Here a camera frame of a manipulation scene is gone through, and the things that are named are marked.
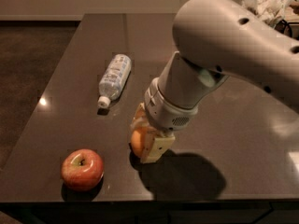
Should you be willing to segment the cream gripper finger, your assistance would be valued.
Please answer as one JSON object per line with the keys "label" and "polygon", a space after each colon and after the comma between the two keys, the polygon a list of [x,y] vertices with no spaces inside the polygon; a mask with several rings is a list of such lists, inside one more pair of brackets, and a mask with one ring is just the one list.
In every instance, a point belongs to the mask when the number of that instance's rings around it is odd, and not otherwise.
{"label": "cream gripper finger", "polygon": [[145,105],[140,103],[137,106],[133,120],[130,124],[131,133],[137,131],[143,131],[145,135],[154,137],[156,134],[156,129],[150,125],[149,119],[146,114]]}
{"label": "cream gripper finger", "polygon": [[173,145],[175,136],[170,133],[147,133],[140,158],[141,163],[154,163]]}

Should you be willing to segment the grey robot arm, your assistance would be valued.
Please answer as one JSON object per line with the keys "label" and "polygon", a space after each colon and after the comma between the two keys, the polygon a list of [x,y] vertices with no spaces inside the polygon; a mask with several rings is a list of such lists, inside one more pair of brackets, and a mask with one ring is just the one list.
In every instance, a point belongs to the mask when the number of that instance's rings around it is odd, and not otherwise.
{"label": "grey robot arm", "polygon": [[227,77],[243,79],[292,110],[299,108],[299,42],[232,0],[190,0],[172,27],[176,51],[153,79],[131,124],[131,147],[153,163],[188,126],[200,101]]}

